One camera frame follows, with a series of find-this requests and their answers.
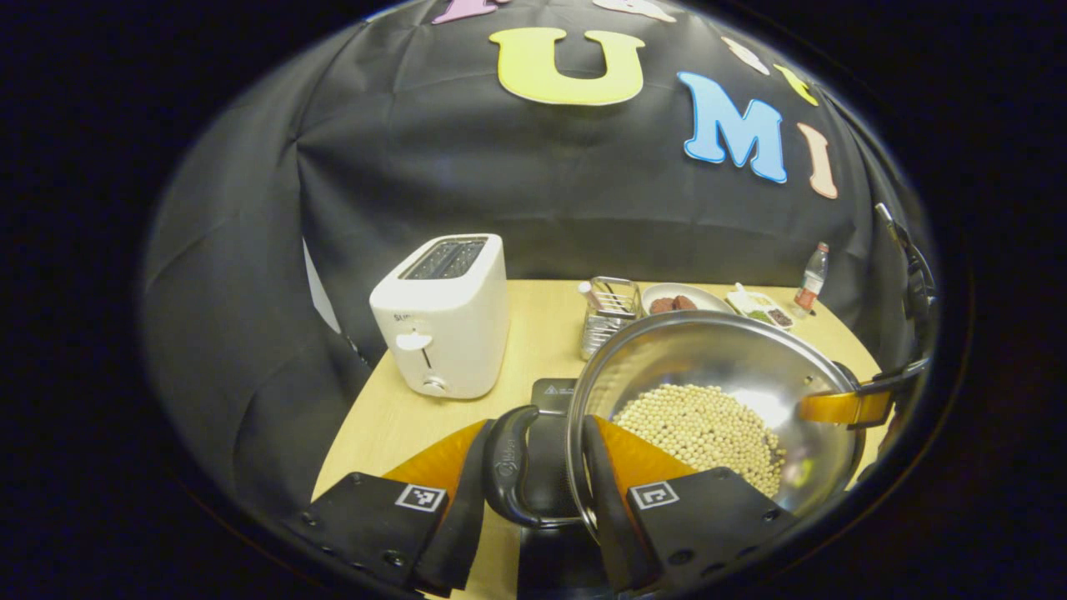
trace metal utensil holder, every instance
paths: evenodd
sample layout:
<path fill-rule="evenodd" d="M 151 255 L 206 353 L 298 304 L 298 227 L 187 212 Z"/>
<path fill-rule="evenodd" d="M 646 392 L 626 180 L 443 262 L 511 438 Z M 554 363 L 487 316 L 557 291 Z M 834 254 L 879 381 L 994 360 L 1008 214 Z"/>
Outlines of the metal utensil holder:
<path fill-rule="evenodd" d="M 589 283 L 601 309 L 586 306 L 580 343 L 583 360 L 589 360 L 609 337 L 644 313 L 641 289 L 636 283 L 616 278 L 593 278 Z"/>

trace stainless steel container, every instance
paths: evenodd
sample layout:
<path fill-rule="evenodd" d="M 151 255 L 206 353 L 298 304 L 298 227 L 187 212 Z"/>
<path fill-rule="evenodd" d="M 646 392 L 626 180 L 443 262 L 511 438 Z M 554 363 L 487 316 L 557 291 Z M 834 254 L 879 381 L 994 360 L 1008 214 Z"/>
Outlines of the stainless steel container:
<path fill-rule="evenodd" d="M 863 452 L 861 430 L 797 416 L 809 394 L 853 391 L 834 363 L 794 335 L 737 315 L 684 311 L 651 315 L 605 342 L 578 378 L 568 412 L 567 467 L 583 520 L 596 519 L 583 457 L 582 420 L 611 420 L 663 383 L 718 385 L 752 408 L 786 451 L 774 501 L 802 517 L 843 490 Z"/>
<path fill-rule="evenodd" d="M 586 306 L 579 349 L 582 358 L 589 358 L 622 328 L 641 318 L 641 290 L 634 282 L 616 278 L 593 278 L 592 295 L 598 306 Z"/>

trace toaster dial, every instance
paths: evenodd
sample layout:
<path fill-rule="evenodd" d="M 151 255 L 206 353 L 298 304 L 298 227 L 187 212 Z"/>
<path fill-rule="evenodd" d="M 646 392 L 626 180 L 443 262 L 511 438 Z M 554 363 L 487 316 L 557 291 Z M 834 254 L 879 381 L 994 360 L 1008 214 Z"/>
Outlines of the toaster dial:
<path fill-rule="evenodd" d="M 444 396 L 445 380 L 440 377 L 428 376 L 423 380 L 423 393 L 429 396 Z"/>

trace meatball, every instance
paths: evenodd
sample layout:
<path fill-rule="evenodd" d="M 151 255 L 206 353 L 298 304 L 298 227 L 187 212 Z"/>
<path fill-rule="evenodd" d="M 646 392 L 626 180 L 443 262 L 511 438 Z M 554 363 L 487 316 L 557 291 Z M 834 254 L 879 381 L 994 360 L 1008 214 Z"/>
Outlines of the meatball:
<path fill-rule="evenodd" d="M 692 303 L 692 300 L 689 300 L 685 296 L 679 296 L 674 299 L 675 311 L 694 311 L 696 309 L 697 305 Z"/>
<path fill-rule="evenodd" d="M 674 299 L 660 298 L 652 301 L 652 306 L 649 309 L 649 312 L 654 315 L 656 313 L 666 313 L 667 311 L 672 310 L 674 310 Z"/>

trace green vegetable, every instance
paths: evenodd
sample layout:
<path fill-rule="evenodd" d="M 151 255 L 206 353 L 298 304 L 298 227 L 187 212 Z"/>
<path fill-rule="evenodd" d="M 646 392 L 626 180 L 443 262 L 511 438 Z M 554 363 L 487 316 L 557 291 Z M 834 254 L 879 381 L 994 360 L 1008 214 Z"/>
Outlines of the green vegetable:
<path fill-rule="evenodd" d="M 770 320 L 770 317 L 768 317 L 763 311 L 752 311 L 751 313 L 746 313 L 745 316 L 758 321 L 763 321 L 767 325 L 775 325 L 775 321 Z"/>

